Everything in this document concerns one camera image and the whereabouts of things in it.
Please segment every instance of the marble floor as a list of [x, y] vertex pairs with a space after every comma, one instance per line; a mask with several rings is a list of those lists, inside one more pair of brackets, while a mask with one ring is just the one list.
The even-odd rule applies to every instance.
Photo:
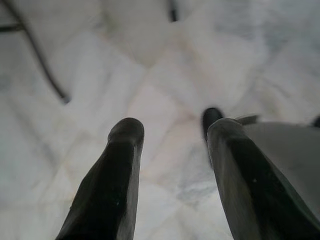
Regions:
[[[308, 124], [320, 113], [318, 0], [14, 0], [71, 102], [22, 33], [0, 35], [0, 239], [53, 240], [112, 126], [145, 127], [135, 240], [231, 240], [202, 111]], [[0, 8], [0, 23], [10, 21]]]

